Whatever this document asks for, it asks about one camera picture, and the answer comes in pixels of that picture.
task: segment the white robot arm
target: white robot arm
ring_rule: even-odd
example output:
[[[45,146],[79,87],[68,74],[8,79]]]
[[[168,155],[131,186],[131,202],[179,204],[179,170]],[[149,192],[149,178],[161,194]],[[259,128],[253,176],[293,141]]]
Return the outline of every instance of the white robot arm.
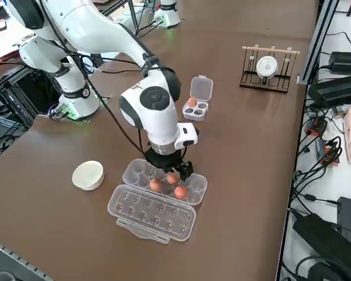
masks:
[[[146,152],[148,160],[164,170],[176,168],[181,170],[181,176],[189,176],[190,167],[184,166],[180,149],[196,144],[198,137],[193,124],[178,123],[174,102],[179,98],[181,84],[174,72],[164,67],[134,34],[125,26],[104,17],[91,0],[10,0],[8,6],[27,28],[44,39],[65,39],[75,49],[93,54],[121,52],[130,56],[141,68],[144,79],[121,95],[121,112],[131,125],[147,131],[152,144]],[[52,21],[51,30],[48,20]],[[39,36],[32,41],[40,40]],[[29,65],[39,69],[45,70],[46,64],[46,71],[62,74],[61,78],[56,77],[60,84],[68,84],[73,78],[65,75],[74,73],[73,68],[59,63],[66,54],[62,50],[55,51],[57,47],[47,41],[40,41],[41,44],[32,43],[28,47],[21,47],[24,49],[20,51],[22,58],[28,62],[28,56],[31,58]],[[34,63],[36,59],[31,48],[36,49],[33,47],[35,45],[39,58],[46,61],[41,63],[42,66]],[[67,73],[63,73],[64,68],[69,68]],[[82,99],[87,87],[78,76],[73,74],[76,77],[73,83],[76,88],[82,89]]]

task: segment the egg carton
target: egg carton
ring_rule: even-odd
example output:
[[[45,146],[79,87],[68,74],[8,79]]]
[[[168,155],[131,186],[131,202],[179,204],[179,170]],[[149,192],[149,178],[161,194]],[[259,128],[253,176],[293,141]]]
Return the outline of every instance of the egg carton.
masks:
[[[152,166],[143,159],[135,159],[131,161],[122,176],[124,183],[150,192],[153,192],[149,186],[150,181],[153,179],[159,180],[162,184],[161,191],[158,192],[158,194],[189,205],[200,204],[208,186],[207,179],[204,176],[195,173],[193,173],[185,182],[180,180],[176,184],[170,184],[167,181],[167,174],[163,170]],[[179,200],[175,198],[174,189],[177,186],[187,187],[188,193],[185,199]]]
[[[208,112],[208,103],[205,101],[197,101],[196,107],[190,107],[187,102],[182,109],[183,117],[192,121],[203,121],[205,114]]]
[[[186,241],[196,219],[191,206],[127,185],[115,189],[108,212],[137,237],[163,244],[170,238]]]

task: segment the black power adapter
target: black power adapter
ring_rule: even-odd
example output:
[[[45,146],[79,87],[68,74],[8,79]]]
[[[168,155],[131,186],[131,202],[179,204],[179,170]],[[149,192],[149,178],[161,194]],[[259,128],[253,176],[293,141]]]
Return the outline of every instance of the black power adapter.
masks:
[[[329,69],[334,74],[351,74],[351,53],[332,52],[329,58]]]
[[[334,272],[351,280],[351,243],[316,214],[297,214],[296,218],[293,229]]]

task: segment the brown egg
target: brown egg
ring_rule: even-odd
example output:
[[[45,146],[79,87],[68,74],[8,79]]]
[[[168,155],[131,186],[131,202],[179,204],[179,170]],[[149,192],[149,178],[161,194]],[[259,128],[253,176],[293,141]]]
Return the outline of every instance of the brown egg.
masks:
[[[186,186],[177,186],[174,190],[174,196],[179,199],[185,199],[187,197],[187,187]]]
[[[154,192],[160,192],[161,182],[158,179],[153,179],[150,181],[150,189]]]
[[[198,100],[196,98],[189,98],[187,101],[189,107],[196,107],[198,105]]]
[[[166,175],[166,180],[168,181],[168,183],[170,184],[175,184],[177,183],[180,179],[177,177],[177,175],[175,173],[172,174],[167,174]]]

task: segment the table surface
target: table surface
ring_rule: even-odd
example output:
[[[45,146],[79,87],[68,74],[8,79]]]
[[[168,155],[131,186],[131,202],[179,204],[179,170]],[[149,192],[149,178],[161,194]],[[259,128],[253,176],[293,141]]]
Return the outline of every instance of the table surface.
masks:
[[[39,116],[1,155],[0,243],[55,280],[274,280],[305,89],[295,76],[287,95],[239,88],[241,46],[300,50],[298,73],[317,4],[178,0],[181,25],[144,37],[183,84],[178,112],[193,77],[214,81],[206,120],[195,124],[199,143],[186,157],[208,179],[187,242],[165,246],[116,226],[108,201],[126,166],[140,155],[109,114],[99,111],[89,124]],[[119,113],[117,96],[139,80],[138,73],[92,79],[103,96],[112,97],[109,106],[134,139],[136,129]],[[84,192],[71,175],[90,159],[103,164],[105,180]]]

